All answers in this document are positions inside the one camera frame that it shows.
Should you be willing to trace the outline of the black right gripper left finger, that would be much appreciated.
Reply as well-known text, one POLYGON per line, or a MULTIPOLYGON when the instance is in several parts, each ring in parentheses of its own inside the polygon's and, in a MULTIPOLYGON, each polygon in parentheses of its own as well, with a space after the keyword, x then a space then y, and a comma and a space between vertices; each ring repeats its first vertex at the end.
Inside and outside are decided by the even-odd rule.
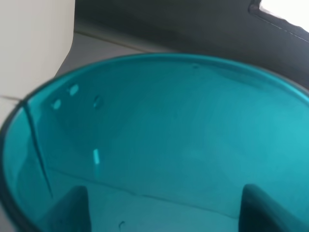
POLYGON ((87 188, 73 187, 41 219, 42 232, 90 232, 87 188))

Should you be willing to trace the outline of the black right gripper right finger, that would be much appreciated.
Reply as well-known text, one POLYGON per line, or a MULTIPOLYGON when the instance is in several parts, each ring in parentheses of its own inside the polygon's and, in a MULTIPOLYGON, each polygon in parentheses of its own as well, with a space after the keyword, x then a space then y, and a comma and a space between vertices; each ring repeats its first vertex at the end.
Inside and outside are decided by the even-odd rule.
POLYGON ((242 190, 239 232, 295 232, 296 219, 257 185, 242 190))

